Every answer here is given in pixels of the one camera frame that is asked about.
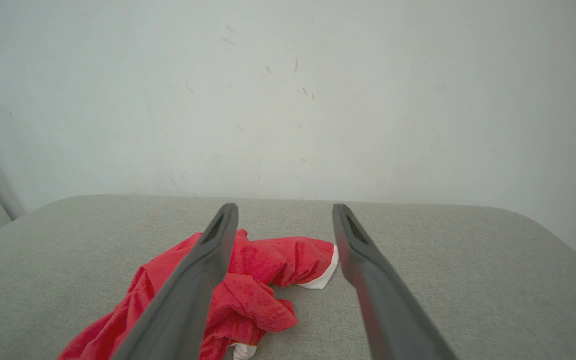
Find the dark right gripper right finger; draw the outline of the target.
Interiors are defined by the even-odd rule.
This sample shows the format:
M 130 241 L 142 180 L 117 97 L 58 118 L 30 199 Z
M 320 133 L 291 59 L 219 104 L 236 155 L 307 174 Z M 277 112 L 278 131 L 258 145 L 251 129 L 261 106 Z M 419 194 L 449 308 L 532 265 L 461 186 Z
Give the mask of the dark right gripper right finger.
M 332 209 L 345 280 L 358 296 L 374 360 L 455 360 L 453 349 L 344 203 Z

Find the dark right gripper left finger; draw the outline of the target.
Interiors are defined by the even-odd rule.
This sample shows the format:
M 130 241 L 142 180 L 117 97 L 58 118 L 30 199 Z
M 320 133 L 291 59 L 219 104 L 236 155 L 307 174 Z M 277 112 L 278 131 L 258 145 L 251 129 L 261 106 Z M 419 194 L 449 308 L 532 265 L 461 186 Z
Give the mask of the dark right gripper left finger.
M 197 360 L 215 287 L 230 265 L 239 212 L 220 207 L 121 346 L 115 360 Z

